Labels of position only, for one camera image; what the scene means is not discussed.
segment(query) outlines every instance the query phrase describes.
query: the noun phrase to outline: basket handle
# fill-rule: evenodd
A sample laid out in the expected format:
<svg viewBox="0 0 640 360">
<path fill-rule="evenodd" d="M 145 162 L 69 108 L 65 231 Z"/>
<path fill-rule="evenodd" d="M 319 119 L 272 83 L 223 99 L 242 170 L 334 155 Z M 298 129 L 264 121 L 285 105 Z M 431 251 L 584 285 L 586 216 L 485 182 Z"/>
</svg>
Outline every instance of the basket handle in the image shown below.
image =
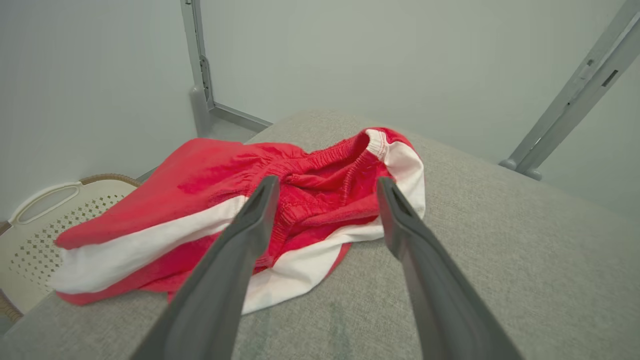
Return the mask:
<svg viewBox="0 0 640 360">
<path fill-rule="evenodd" d="M 58 206 L 64 204 L 65 202 L 73 199 L 79 192 L 80 192 L 80 188 L 82 187 L 82 183 L 80 181 L 76 181 L 74 183 L 63 183 L 63 184 L 58 184 L 58 185 L 54 185 L 51 187 L 48 187 L 44 190 L 41 190 L 37 193 L 35 193 L 34 195 L 32 195 L 30 198 L 28 198 L 27 200 L 25 200 L 20 206 L 18 206 L 18 208 L 13 212 L 13 215 L 11 215 L 11 217 L 9 218 L 8 222 L 9 224 L 11 224 L 12 226 L 15 226 L 15 224 L 28 224 L 34 220 L 36 220 L 37 218 L 40 218 L 41 216 L 47 214 L 48 212 L 54 210 L 55 208 L 57 208 Z M 75 188 L 76 190 L 74 191 L 73 194 L 69 195 L 68 197 L 64 198 L 62 201 L 60 201 L 59 203 L 51 206 L 49 209 L 44 210 L 43 212 L 37 214 L 34 217 L 31 217 L 25 221 L 20 221 L 20 217 L 22 216 L 22 214 L 24 214 L 25 211 L 27 211 L 32 205 L 36 204 L 38 201 L 56 193 L 62 190 L 66 190 L 69 188 Z"/>
</svg>

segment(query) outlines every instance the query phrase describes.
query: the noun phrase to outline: white side panel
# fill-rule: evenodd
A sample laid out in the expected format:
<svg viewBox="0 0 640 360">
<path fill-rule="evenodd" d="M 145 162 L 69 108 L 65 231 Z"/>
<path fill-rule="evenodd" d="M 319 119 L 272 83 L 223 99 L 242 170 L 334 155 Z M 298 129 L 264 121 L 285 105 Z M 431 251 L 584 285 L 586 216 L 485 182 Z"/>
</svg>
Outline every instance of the white side panel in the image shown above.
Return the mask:
<svg viewBox="0 0 640 360">
<path fill-rule="evenodd" d="M 216 101 L 270 122 L 334 108 L 493 163 L 623 0 L 202 0 Z"/>
<path fill-rule="evenodd" d="M 42 188 L 156 167 L 195 137 L 178 1 L 0 4 L 0 220 Z"/>
<path fill-rule="evenodd" d="M 640 58 L 545 160 L 542 181 L 640 220 Z"/>
</svg>

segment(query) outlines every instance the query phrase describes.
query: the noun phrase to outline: white stripe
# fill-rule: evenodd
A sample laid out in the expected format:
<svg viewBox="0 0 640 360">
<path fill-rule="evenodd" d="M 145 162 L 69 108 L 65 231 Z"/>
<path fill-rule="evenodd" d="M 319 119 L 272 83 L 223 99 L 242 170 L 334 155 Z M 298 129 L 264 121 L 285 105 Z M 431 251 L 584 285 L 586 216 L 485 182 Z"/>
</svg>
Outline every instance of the white stripe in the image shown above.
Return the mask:
<svg viewBox="0 0 640 360">
<path fill-rule="evenodd" d="M 183 243 L 224 230 L 246 201 L 246 196 L 233 197 L 198 213 L 106 243 L 63 249 L 63 265 L 49 285 L 67 294 L 105 290 Z"/>
<path fill-rule="evenodd" d="M 379 159 L 396 179 L 398 188 L 415 212 L 423 217 L 426 210 L 424 167 L 418 155 L 403 142 L 389 144 L 381 131 L 368 129 L 366 133 L 371 142 L 380 139 L 376 141 L 380 147 L 371 146 L 370 143 L 367 150 L 374 155 L 380 155 Z M 243 314 L 306 294 L 326 277 L 338 258 L 342 244 L 376 240 L 383 234 L 382 223 L 378 217 L 366 225 L 341 227 L 323 241 L 286 252 L 272 268 L 251 277 L 244 298 Z"/>
</svg>

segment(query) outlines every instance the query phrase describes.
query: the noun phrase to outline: white basket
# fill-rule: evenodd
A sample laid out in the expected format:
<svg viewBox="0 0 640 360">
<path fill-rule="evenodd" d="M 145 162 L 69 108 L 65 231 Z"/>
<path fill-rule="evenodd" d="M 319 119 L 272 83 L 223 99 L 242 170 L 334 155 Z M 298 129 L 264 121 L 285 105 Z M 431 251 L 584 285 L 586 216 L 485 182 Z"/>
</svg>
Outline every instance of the white basket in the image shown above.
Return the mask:
<svg viewBox="0 0 640 360">
<path fill-rule="evenodd" d="M 47 283 L 61 265 L 60 250 L 54 245 L 58 235 L 99 216 L 138 185 L 130 177 L 106 174 L 53 186 L 25 201 L 0 226 L 0 289 L 18 311 L 27 313 L 52 291 Z M 69 196 L 23 219 L 38 203 L 63 192 Z"/>
</svg>

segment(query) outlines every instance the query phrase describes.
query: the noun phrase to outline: beige plastic basket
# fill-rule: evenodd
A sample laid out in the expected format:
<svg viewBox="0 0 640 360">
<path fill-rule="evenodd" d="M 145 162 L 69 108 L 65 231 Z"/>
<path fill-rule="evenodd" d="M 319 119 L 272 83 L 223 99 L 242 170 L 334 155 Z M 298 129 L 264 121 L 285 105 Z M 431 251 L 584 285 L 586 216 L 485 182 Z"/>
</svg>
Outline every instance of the beige plastic basket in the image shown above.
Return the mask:
<svg viewBox="0 0 640 360">
<path fill-rule="evenodd" d="M 118 174 L 91 176 L 42 190 L 20 205 L 0 225 L 0 289 L 6 297 L 0 305 L 5 300 L 7 312 L 20 314 L 32 309 L 52 291 L 47 283 L 61 265 L 53 245 L 58 235 L 99 216 L 139 185 Z"/>
</svg>

